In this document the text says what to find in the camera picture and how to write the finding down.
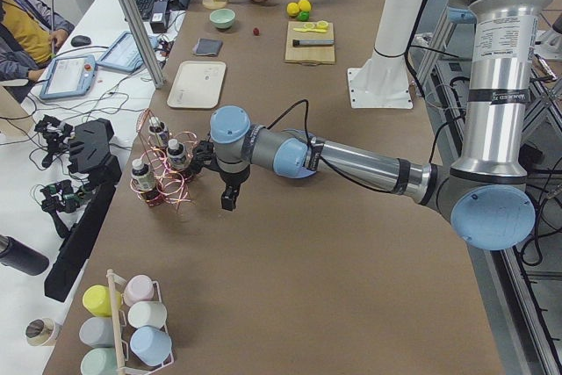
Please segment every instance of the black box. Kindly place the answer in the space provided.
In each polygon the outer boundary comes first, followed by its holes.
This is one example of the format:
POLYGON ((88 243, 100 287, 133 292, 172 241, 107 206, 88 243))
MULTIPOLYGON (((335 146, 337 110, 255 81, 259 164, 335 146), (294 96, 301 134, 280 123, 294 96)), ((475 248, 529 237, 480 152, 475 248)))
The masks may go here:
POLYGON ((152 16, 150 17, 150 28, 155 34, 161 34, 168 31, 168 2, 155 2, 152 7, 152 16))

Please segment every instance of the white desk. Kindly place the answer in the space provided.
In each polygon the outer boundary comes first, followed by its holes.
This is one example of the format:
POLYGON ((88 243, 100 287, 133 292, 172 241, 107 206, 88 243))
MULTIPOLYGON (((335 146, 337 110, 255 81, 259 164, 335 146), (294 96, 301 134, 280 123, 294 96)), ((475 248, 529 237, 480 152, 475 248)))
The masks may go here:
MULTIPOLYGON (((166 33, 169 40, 176 37, 177 29, 182 24, 184 14, 173 12, 170 23, 176 17, 176 22, 170 26, 169 32, 166 33)), ((146 23, 146 27, 147 32, 150 33, 148 23, 146 23)), ((92 46, 110 46, 125 30, 128 30, 128 25, 124 20, 118 1, 96 0, 76 26, 61 51, 64 52, 73 48, 70 46, 70 39, 77 34, 89 36, 92 39, 92 46)), ((104 49, 100 48, 88 48, 78 50, 76 55, 92 53, 98 57, 103 51, 104 49)), ((100 98, 125 76, 126 74, 123 73, 99 69, 96 80, 86 96, 57 100, 49 103, 49 105, 42 105, 38 102, 39 110, 33 117, 37 121, 44 114, 48 114, 60 120, 64 119, 72 126, 77 126, 83 123, 83 117, 76 116, 78 113, 88 112, 92 108, 119 107, 125 99, 125 96, 120 94, 115 94, 110 99, 101 101, 98 105, 94 105, 93 102, 85 105, 80 104, 85 100, 100 98), (76 111, 64 111, 58 105, 65 108, 75 107, 76 111)), ((142 110, 148 107, 155 90, 149 78, 148 72, 141 70, 119 86, 119 92, 125 92, 129 96, 123 107, 131 110, 142 110)), ((37 97, 39 92, 40 88, 35 87, 31 95, 37 97)), ((32 102, 29 99, 26 99, 22 105, 29 112, 33 110, 32 102)), ((110 120, 115 132, 111 143, 130 147, 136 136, 135 124, 138 115, 138 112, 128 111, 121 111, 113 115, 94 112, 90 119, 105 118, 110 120)), ((0 134, 0 143, 6 141, 12 140, 6 140, 0 134)), ((54 231, 54 224, 50 216, 43 213, 40 205, 33 200, 30 190, 36 184, 51 184, 68 178, 64 174, 68 173, 66 169, 68 160, 65 155, 62 161, 55 160, 49 169, 39 171, 28 159, 28 155, 35 148, 30 141, 0 146, 0 180, 2 181, 2 194, 0 195, 2 229, 0 233, 11 236, 38 250, 53 263, 58 256, 61 238, 54 231)), ((125 149, 112 148, 112 153, 119 158, 119 163, 123 167, 129 152, 125 149)), ((38 151, 32 157, 35 162, 40 163, 44 153, 38 151)), ((124 174, 121 183, 128 183, 128 179, 128 175, 124 174)), ((37 194, 40 202, 40 192, 37 191, 37 194)), ((80 213, 61 214, 61 218, 68 227, 76 222, 80 216, 80 213)), ((0 348, 0 373, 2 374, 41 373, 51 355, 52 347, 32 347, 25 340, 25 328, 29 322, 35 319, 50 317, 59 323, 63 323, 74 296, 73 289, 65 303, 45 297, 43 283, 49 271, 50 268, 36 277, 30 277, 10 267, 0 265, 0 291, 2 292, 2 300, 0 300, 0 344, 2 344, 0 348)))

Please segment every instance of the wooden cutting board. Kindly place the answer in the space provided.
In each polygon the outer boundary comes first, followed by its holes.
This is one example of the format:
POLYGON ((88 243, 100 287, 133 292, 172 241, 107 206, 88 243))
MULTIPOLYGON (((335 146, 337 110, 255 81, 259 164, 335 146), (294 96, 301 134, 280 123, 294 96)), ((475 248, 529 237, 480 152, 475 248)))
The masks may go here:
POLYGON ((327 64, 335 63, 335 46, 293 47, 293 40, 335 40, 334 24, 328 23, 328 31, 297 32, 293 28, 302 27, 300 21, 289 21, 287 24, 287 41, 285 43, 285 61, 288 63, 327 64))

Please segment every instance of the yellow shirt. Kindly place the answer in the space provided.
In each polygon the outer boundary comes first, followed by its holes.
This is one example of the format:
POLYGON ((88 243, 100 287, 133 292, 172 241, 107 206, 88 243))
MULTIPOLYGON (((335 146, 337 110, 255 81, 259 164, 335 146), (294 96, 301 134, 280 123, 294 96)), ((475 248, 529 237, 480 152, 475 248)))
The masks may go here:
POLYGON ((42 64, 51 58, 49 33, 34 17, 22 11, 13 0, 2 0, 4 20, 2 24, 14 36, 19 45, 35 60, 42 64))

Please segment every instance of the brown tabletop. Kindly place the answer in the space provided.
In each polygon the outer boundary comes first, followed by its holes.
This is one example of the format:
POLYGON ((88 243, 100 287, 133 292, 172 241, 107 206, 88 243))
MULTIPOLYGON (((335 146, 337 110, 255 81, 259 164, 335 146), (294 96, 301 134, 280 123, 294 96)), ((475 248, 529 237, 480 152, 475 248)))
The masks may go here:
MULTIPOLYGON (((269 124, 293 102, 311 102, 309 129, 412 162, 433 134, 422 101, 413 110, 352 110, 346 70, 371 57, 384 0, 311 0, 312 19, 335 25, 335 65, 284 63, 290 1, 229 0, 234 27, 218 32, 192 0, 166 72, 196 58, 199 37, 224 41, 220 105, 269 124), (254 36, 258 27, 261 35, 254 36)), ((172 131, 204 137, 210 111, 172 110, 157 90, 151 110, 172 131)), ((297 108, 279 128, 301 128, 297 108)), ((141 151, 137 142, 132 158, 141 151)), ((288 180, 252 167, 238 209, 204 171, 193 202, 149 209, 121 180, 46 374, 78 373, 88 348, 83 292, 113 268, 160 281, 176 362, 191 375, 498 374, 500 359, 465 244, 436 213, 378 194, 329 171, 288 180)))

